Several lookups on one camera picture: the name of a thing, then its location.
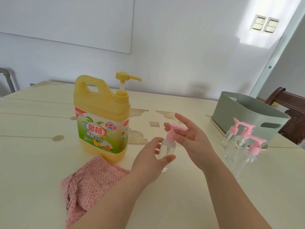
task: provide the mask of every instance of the right hand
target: right hand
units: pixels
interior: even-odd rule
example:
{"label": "right hand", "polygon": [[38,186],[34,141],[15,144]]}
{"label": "right hand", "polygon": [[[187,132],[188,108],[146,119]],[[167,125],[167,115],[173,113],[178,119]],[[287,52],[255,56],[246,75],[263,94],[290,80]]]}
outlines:
{"label": "right hand", "polygon": [[[183,115],[175,113],[175,117],[188,127],[187,131],[175,130],[174,139],[182,145],[193,163],[202,171],[206,166],[218,159],[206,134],[191,120]],[[170,130],[169,123],[164,123],[165,131]]]}

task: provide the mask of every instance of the light switch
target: light switch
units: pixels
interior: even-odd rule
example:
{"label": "light switch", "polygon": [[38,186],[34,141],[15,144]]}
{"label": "light switch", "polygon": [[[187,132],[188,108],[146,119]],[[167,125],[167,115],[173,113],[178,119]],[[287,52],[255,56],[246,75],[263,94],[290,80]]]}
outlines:
{"label": "light switch", "polygon": [[273,33],[276,27],[278,26],[278,22],[279,22],[278,19],[268,18],[267,24],[264,28],[264,32]]}
{"label": "light switch", "polygon": [[261,29],[263,28],[263,26],[265,24],[265,21],[266,21],[266,17],[260,16],[260,15],[255,15],[251,29],[261,31]]}

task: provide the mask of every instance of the chair backrest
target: chair backrest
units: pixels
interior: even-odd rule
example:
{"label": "chair backrest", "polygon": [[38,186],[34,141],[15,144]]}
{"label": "chair backrest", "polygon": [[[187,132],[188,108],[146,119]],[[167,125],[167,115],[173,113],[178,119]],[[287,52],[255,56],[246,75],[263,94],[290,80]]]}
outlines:
{"label": "chair backrest", "polygon": [[278,133],[293,143],[300,144],[305,139],[305,98],[279,87],[265,101],[268,105],[274,102],[288,108],[285,113],[291,117]]}

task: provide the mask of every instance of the bottle handle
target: bottle handle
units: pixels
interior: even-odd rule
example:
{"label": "bottle handle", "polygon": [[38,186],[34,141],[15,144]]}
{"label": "bottle handle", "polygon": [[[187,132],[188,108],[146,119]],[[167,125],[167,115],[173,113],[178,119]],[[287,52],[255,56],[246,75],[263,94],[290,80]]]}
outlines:
{"label": "bottle handle", "polygon": [[[88,86],[88,84],[94,85],[97,87],[98,92],[91,91]],[[85,91],[89,93],[97,93],[101,96],[105,95],[105,91],[107,90],[109,93],[111,92],[108,85],[105,83],[104,80],[89,76],[89,75],[81,75],[79,76],[75,81],[75,89],[79,91]]]}

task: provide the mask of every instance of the white wall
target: white wall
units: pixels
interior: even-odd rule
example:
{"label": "white wall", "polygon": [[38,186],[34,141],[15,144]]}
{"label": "white wall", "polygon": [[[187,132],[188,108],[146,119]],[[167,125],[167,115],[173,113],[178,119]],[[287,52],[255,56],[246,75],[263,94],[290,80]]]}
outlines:
{"label": "white wall", "polygon": [[300,22],[258,97],[266,100],[278,87],[305,97],[305,18]]}
{"label": "white wall", "polygon": [[[207,99],[249,94],[299,2],[135,0],[131,54],[0,33],[0,66],[14,70],[17,89],[81,74],[118,87],[114,75],[123,70],[143,79],[129,81],[129,90]],[[256,14],[280,19],[276,31],[249,30]]]}

